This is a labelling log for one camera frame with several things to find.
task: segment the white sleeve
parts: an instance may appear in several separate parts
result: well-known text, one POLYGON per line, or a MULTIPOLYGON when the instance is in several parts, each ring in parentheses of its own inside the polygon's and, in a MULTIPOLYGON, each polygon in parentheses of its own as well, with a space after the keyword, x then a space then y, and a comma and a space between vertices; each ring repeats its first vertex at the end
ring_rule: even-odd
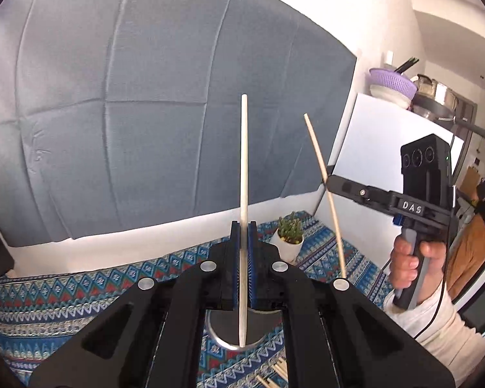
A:
MULTIPOLYGON (((403 311, 393 304, 393 292, 384 300, 384 311, 402 329, 415 337, 431 320, 437 309, 442 284, 416 308, 403 311)), ((485 338, 467 328, 444 290, 442 304, 433 323, 417 338, 453 374, 456 386, 466 379, 485 356, 485 338)))

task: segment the orange cloth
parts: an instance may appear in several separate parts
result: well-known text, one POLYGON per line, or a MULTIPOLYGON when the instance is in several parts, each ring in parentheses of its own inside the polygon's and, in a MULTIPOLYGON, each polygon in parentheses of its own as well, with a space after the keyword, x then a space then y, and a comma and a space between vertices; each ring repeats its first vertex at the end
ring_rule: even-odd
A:
POLYGON ((446 283, 451 299, 456 298, 485 262, 485 222, 477 214, 463 232, 460 245, 451 254, 446 283))

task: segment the hand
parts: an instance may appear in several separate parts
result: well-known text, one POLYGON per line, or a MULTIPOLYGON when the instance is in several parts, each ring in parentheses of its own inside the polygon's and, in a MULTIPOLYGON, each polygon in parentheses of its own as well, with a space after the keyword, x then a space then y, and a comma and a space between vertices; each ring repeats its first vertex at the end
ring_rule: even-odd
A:
MULTIPOLYGON (((395 289, 406 289, 417 277, 418 258, 410 255, 411 245, 401 235, 395 238, 393 250, 390 254, 389 280, 395 289)), ((429 298, 444 278, 442 267, 445 262, 445 244, 442 242, 421 242, 420 252, 431 258, 428 272, 418 294, 417 304, 429 298)))

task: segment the purple basket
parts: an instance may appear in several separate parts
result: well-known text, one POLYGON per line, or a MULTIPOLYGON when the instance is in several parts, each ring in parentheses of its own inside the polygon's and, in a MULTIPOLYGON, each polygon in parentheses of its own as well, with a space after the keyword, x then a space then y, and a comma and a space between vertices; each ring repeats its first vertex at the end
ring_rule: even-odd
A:
POLYGON ((412 100, 415 93, 417 93, 415 83, 395 71, 370 69, 370 80, 373 85, 380 85, 397 90, 397 92, 402 93, 409 100, 412 100))

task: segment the green cactus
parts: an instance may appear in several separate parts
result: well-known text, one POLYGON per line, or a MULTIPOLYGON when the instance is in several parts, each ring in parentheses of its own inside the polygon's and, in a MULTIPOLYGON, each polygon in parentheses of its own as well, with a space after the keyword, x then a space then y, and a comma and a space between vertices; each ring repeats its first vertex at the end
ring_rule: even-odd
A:
POLYGON ((287 243, 298 244, 302 242, 303 232, 300 219, 295 218, 295 212, 278 219, 278 236, 287 243))

